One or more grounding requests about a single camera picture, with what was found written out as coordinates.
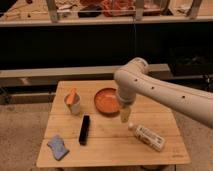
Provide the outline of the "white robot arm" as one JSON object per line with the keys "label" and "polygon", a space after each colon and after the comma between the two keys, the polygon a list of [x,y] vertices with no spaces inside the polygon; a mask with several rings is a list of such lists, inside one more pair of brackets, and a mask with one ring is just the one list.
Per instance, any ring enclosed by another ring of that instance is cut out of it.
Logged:
{"label": "white robot arm", "polygon": [[148,71],[148,63],[136,57],[114,73],[122,107],[132,105],[140,94],[213,129],[213,93],[155,79]]}

